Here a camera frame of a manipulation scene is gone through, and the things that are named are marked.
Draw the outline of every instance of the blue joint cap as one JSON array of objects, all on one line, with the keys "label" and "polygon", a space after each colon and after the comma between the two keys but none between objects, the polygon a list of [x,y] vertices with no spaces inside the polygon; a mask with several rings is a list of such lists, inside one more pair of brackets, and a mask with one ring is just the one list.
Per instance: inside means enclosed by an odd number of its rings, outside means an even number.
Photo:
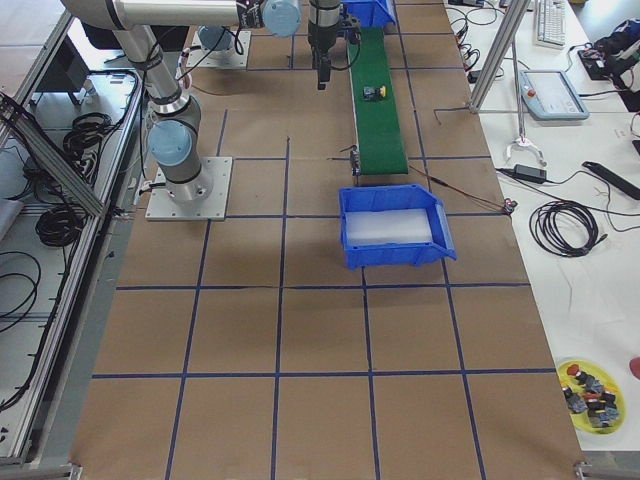
[{"label": "blue joint cap", "polygon": [[276,37],[290,37],[300,27],[298,0],[267,0],[262,10],[264,25]]},{"label": "blue joint cap", "polygon": [[205,50],[221,52],[229,50],[231,46],[231,33],[229,30],[217,25],[205,25],[198,29],[198,38]]},{"label": "blue joint cap", "polygon": [[175,167],[186,160],[193,147],[189,129],[175,120],[157,123],[149,132],[149,150],[164,167]]}]

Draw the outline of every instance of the coiled cable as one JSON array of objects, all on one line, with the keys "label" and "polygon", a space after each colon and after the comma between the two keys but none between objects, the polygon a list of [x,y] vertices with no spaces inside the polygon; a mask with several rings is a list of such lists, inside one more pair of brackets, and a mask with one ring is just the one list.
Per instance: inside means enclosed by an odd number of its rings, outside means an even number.
[{"label": "coiled cable", "polygon": [[[587,240],[582,246],[572,245],[563,235],[558,222],[561,218],[584,227]],[[593,214],[584,205],[571,200],[556,200],[536,208],[529,217],[529,231],[544,250],[560,257],[583,257],[607,238],[600,235]]]}]

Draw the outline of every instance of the keyboard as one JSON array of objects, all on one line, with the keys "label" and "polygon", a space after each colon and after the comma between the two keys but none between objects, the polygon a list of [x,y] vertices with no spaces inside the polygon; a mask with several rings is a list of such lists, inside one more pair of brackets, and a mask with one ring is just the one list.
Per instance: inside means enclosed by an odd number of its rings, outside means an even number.
[{"label": "keyboard", "polygon": [[533,43],[551,48],[564,48],[566,0],[535,0]]}]

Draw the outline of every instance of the red object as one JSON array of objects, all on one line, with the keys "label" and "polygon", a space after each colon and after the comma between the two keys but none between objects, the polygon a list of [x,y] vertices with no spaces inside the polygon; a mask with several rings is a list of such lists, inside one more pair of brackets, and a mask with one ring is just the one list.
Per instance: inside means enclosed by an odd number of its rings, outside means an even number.
[{"label": "red object", "polygon": [[629,362],[629,370],[634,377],[640,380],[640,357],[632,358]]},{"label": "red object", "polygon": [[572,377],[575,377],[579,371],[580,371],[580,365],[578,365],[577,363],[574,363],[573,365],[569,365],[569,368],[567,368],[567,375],[571,375]]}]

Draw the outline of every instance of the power adapter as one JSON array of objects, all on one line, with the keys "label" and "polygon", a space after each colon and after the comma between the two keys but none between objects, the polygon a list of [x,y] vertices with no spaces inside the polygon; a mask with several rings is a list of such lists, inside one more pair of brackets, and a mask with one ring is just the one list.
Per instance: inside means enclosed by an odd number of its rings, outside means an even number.
[{"label": "power adapter", "polygon": [[526,165],[516,164],[513,168],[498,168],[499,172],[504,173],[508,177],[531,183],[545,183],[547,181],[547,172],[540,168],[527,167]]}]

